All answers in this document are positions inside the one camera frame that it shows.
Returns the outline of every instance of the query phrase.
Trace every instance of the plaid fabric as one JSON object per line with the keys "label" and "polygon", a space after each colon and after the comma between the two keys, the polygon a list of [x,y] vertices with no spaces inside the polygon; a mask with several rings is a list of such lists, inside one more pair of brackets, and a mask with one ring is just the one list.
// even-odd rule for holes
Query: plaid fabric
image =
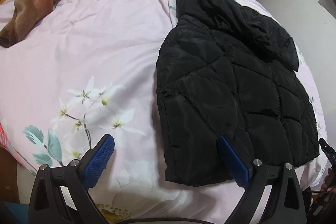
{"label": "plaid fabric", "polygon": [[7,148],[8,139],[7,139],[7,136],[4,132],[1,124],[0,124],[0,143],[6,150],[8,150],[8,148]]}

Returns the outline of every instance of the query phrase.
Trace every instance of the white wall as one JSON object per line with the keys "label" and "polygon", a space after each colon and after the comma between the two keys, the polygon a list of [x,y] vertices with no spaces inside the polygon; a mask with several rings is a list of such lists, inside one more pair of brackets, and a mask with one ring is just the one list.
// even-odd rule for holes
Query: white wall
{"label": "white wall", "polygon": [[324,114],[336,113],[336,19],[319,0],[257,1],[299,46],[315,79]]}

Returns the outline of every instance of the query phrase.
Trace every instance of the jacket hood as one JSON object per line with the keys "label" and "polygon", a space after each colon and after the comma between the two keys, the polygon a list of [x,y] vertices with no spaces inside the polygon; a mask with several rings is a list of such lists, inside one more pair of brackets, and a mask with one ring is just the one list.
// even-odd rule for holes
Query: jacket hood
{"label": "jacket hood", "polygon": [[178,18],[190,15],[241,40],[265,62],[276,59],[288,70],[299,69],[295,44],[286,30],[235,0],[176,0],[176,12]]}

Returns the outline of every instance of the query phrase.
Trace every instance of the jacket zipper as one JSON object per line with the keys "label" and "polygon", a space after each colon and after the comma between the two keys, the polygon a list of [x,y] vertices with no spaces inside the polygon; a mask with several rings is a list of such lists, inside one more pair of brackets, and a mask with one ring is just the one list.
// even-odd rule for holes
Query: jacket zipper
{"label": "jacket zipper", "polygon": [[272,82],[273,82],[273,84],[274,84],[275,91],[276,91],[276,93],[277,93],[277,97],[278,97],[278,118],[280,119],[280,118],[281,118],[280,96],[279,96],[279,93],[278,93],[278,90],[277,90],[277,86],[276,86],[276,84],[275,84],[275,82],[274,82],[274,80],[273,80],[273,72],[272,72],[270,66],[268,66],[268,70],[269,70],[269,72],[271,73]]}

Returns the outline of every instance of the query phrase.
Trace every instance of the floral bedding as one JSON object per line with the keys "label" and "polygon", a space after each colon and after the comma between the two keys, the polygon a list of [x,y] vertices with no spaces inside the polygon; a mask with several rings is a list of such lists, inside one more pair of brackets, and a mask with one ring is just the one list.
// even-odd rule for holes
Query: floral bedding
{"label": "floral bedding", "polygon": [[[271,16],[255,0],[236,1]],[[13,11],[13,0],[0,5],[0,27]],[[176,0],[60,0],[23,41],[0,51],[1,144],[36,174],[42,163],[80,159],[111,134],[115,151],[89,190],[107,220],[177,216],[223,223],[244,192],[234,181],[197,188],[165,181],[155,67],[176,23]],[[297,76],[319,137],[326,138],[317,88],[297,51]],[[302,188],[319,182],[326,161],[321,153],[296,169]],[[63,193],[74,207],[66,188]]]}

